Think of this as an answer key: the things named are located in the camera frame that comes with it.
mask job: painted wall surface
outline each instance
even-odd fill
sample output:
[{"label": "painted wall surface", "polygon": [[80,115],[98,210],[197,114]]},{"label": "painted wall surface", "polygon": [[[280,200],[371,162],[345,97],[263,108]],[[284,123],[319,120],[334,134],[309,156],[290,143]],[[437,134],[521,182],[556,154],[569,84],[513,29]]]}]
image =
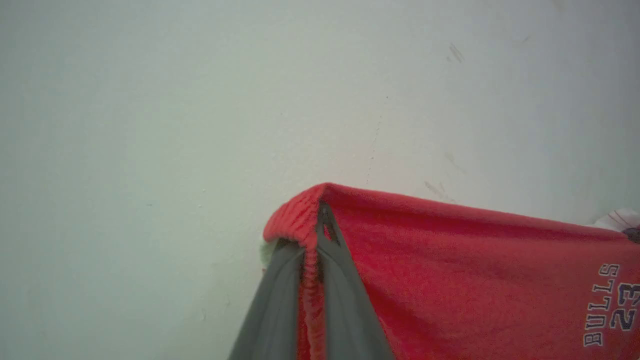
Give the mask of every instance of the painted wall surface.
[{"label": "painted wall surface", "polygon": [[640,208],[635,0],[0,2],[0,357],[223,359],[323,181]]}]

